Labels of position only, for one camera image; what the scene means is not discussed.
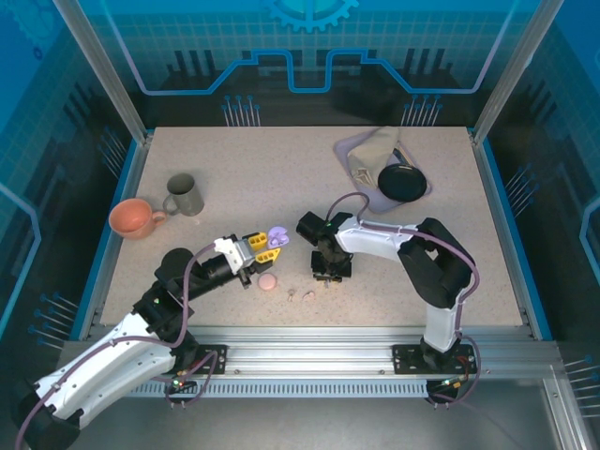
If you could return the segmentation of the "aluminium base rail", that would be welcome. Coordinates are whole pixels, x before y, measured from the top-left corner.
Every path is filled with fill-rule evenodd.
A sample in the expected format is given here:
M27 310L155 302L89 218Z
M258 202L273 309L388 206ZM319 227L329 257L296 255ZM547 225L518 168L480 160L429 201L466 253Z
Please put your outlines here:
M225 375L247 379L390 379L392 348L416 344L421 326L193 326L201 344L228 346ZM538 380L564 375L553 341L536 340L525 326L468 327L480 351L483 381Z

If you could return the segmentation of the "orange mug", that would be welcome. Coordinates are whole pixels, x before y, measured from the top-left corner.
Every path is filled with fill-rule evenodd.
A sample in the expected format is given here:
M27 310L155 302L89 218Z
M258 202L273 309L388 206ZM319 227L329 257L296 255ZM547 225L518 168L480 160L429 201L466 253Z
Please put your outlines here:
M167 219L164 211L154 211L145 200L132 198L117 204L109 214L111 229L128 240L150 236Z

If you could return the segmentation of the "lilac plastic tray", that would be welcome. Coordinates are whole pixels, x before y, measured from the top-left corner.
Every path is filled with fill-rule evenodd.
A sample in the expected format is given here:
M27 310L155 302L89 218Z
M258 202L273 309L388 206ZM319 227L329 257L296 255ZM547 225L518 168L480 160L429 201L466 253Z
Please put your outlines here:
M371 130L371 131L363 132L358 135L352 136L350 138L336 142L336 144L334 145L334 153L335 153L338 161L340 162L342 168L344 169L346 174L348 174L349 178L351 179L352 185L355 188L355 190L365 194L368 197L367 209L372 213L382 214L382 213L386 213L398 206L401 206L402 204L407 203L407 202L396 202L391 199L388 199L381 193L381 191L379 190L378 187L369 188L369 187L365 187L365 186L358 184L352 178L352 176L350 174L350 170L349 170L349 164L348 164L348 154L350 153L350 151L353 150L354 147L356 147L357 145L362 143L364 140L366 140L368 138L368 136L370 134L372 134L378 128ZM388 159L386 167L389 165L392 165L392 164L402 164L402 165L414 166L415 168L419 169L423 173L423 175L426 177L424 172L421 170L421 168L418 166L418 164L416 162L414 162L411 154L407 151L406 147L401 142L400 130L399 130L398 143L396 145L396 148L393 151L393 155ZM427 191L422 197L428 195L430 191L431 191L431 185L430 185L429 181L427 180Z

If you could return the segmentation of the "beige cloth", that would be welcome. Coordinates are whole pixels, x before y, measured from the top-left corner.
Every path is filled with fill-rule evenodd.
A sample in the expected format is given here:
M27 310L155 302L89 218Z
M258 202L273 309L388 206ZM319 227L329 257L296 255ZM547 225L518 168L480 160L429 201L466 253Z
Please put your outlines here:
M352 178L368 188L378 186L378 178L393 155L399 138L398 127L380 127L348 154Z

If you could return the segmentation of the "aluminium frame post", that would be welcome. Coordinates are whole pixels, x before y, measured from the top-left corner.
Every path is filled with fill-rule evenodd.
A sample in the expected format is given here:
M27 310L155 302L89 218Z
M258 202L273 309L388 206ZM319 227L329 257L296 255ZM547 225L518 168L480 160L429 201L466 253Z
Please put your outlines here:
M78 0L52 0L133 140L145 145L146 127Z
M512 56L492 90L472 131L474 147L482 146L540 43L552 25L564 0L540 0Z

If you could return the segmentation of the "black round plate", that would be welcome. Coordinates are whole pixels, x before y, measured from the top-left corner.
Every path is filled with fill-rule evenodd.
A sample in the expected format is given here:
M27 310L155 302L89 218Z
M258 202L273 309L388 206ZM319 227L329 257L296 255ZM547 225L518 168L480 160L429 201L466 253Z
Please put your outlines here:
M409 203L426 193L428 182L423 173L414 166L392 164L380 172L378 188L388 199Z

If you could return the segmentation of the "grey mug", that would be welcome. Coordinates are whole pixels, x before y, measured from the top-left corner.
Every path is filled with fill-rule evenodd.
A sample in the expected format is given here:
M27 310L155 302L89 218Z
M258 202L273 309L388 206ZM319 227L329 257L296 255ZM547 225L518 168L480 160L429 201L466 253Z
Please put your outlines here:
M167 190L162 208L168 215L194 217L203 210L203 197L191 174L182 172L172 176L167 182Z

